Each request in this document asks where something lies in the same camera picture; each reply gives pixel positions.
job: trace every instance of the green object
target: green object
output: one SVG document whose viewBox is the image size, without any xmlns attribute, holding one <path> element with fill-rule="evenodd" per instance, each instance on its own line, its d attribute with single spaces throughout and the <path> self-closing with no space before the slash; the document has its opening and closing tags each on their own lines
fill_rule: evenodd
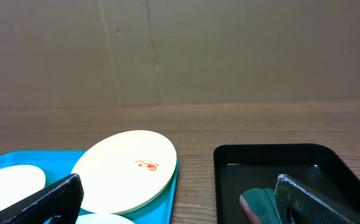
<svg viewBox="0 0 360 224">
<path fill-rule="evenodd" d="M 250 189 L 243 192 L 242 197 L 260 218 L 261 224 L 281 224 L 275 203 L 274 190 Z"/>
</svg>

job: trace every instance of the blue tray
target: blue tray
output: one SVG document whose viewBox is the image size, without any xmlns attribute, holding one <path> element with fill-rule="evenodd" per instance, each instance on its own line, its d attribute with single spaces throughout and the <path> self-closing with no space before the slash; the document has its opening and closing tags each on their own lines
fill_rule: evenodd
<svg viewBox="0 0 360 224">
<path fill-rule="evenodd" d="M 41 168 L 46 176 L 46 186 L 67 176 L 77 160 L 86 151 L 17 151 L 0 156 L 0 169 L 14 165 L 33 165 Z M 174 201 L 175 184 L 177 183 L 178 162 L 171 181 L 165 190 L 146 206 L 123 214 L 136 224 L 170 223 Z M 81 210 L 79 215 L 89 214 Z"/>
</svg>

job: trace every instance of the wooden surface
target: wooden surface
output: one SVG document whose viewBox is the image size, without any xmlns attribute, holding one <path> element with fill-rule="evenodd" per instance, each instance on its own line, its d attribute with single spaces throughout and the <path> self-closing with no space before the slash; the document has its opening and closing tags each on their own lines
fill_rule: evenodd
<svg viewBox="0 0 360 224">
<path fill-rule="evenodd" d="M 360 98 L 360 0 L 0 0 L 0 109 Z"/>
<path fill-rule="evenodd" d="M 360 100 L 0 111 L 0 155 L 79 150 L 128 130 L 174 144 L 180 172 L 172 223 L 214 223 L 213 151 L 222 144 L 314 142 L 332 148 L 360 178 Z"/>
</svg>

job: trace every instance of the tray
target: tray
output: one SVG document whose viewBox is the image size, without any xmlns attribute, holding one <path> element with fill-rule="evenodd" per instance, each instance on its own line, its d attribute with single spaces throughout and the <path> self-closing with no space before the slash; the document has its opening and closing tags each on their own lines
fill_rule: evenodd
<svg viewBox="0 0 360 224">
<path fill-rule="evenodd" d="M 214 164 L 218 223 L 249 223 L 239 208 L 239 196 L 252 188 L 275 189 L 278 174 L 288 174 L 360 213 L 360 180 L 325 146 L 220 146 Z"/>
<path fill-rule="evenodd" d="M 0 156 L 0 168 L 14 165 L 34 165 L 41 168 L 46 175 L 46 186 L 67 176 L 76 161 L 86 151 L 17 151 Z M 177 183 L 178 162 L 174 174 L 164 191 L 146 206 L 123 214 L 136 224 L 170 223 L 175 184 Z M 81 210 L 79 215 L 89 214 Z"/>
</svg>

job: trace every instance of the black tray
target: black tray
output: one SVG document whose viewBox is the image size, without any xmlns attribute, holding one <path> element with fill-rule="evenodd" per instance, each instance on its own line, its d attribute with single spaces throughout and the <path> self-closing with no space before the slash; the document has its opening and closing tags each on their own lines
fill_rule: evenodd
<svg viewBox="0 0 360 224">
<path fill-rule="evenodd" d="M 214 164 L 217 223 L 249 223 L 239 208 L 239 196 L 252 188 L 275 189 L 278 174 L 288 174 L 360 213 L 360 180 L 325 146 L 220 146 Z"/>
</svg>

